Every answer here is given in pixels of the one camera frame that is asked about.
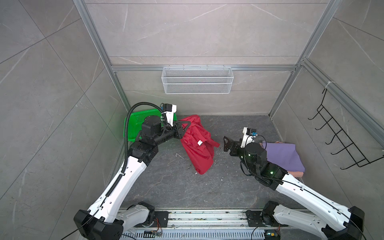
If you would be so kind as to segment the red t shirt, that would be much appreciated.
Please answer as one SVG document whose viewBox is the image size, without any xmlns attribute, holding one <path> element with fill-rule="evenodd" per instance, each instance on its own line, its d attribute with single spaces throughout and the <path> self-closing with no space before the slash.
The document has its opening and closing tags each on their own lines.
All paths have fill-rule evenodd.
<svg viewBox="0 0 384 240">
<path fill-rule="evenodd" d="M 191 122 L 181 143 L 196 172 L 203 175 L 213 165 L 215 148 L 219 148 L 220 144 L 212 139 L 211 133 L 203 127 L 198 115 L 186 117 L 181 121 Z"/>
</svg>

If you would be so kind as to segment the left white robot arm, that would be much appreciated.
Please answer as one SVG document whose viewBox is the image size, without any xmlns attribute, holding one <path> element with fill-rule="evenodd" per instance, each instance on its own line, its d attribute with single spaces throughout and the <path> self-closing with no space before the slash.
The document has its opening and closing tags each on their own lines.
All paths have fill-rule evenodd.
<svg viewBox="0 0 384 240">
<path fill-rule="evenodd" d="M 159 145 L 170 139 L 182 139 L 191 123 L 175 121 L 162 125 L 158 116 L 148 116 L 126 153 L 125 160 L 101 196 L 87 209 L 79 210 L 74 222 L 88 240 L 118 240 L 127 230 L 155 221 L 155 208 L 140 202 L 126 211 L 120 207 L 138 177 L 159 151 Z"/>
</svg>

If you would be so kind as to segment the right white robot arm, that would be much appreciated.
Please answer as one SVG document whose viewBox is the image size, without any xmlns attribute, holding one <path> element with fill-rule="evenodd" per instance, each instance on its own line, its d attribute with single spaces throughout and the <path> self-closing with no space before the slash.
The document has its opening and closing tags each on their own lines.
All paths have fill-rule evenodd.
<svg viewBox="0 0 384 240">
<path fill-rule="evenodd" d="M 360 208 L 340 205 L 312 190 L 287 170 L 267 160 L 267 151 L 251 136 L 242 141 L 224 137 L 224 151 L 238 157 L 241 170 L 260 184 L 277 191 L 310 211 L 292 210 L 269 201 L 261 218 L 265 225 L 287 225 L 311 233 L 323 240 L 364 240 L 365 213 Z"/>
</svg>

